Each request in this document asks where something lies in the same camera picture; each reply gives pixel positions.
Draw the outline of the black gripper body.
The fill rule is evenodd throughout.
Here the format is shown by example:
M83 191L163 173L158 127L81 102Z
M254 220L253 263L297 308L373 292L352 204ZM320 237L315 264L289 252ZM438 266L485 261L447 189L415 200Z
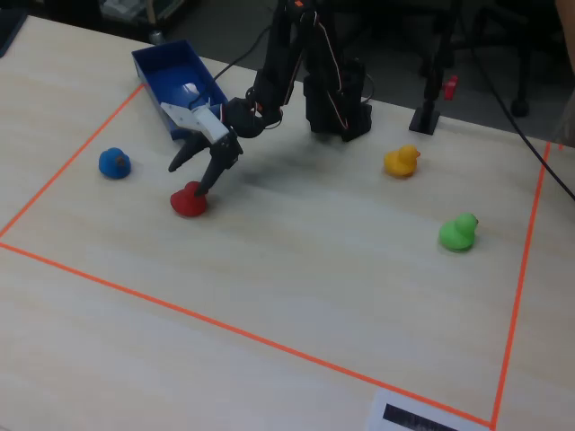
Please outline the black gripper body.
M222 123L241 138L255 138L264 130L264 122L252 111L252 105L241 98L233 98L222 106Z

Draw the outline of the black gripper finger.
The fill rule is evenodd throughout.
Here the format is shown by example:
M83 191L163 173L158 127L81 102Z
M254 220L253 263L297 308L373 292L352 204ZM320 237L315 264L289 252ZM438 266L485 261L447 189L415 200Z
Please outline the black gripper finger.
M225 170L231 169L243 154L237 134L234 131L228 133L221 140L209 147L211 156L208 167L194 192L195 197L205 196L215 185Z
M191 132L190 135L184 139L181 149L172 159L168 167L168 172L177 171L183 164L207 147L208 139L203 134L200 132Z

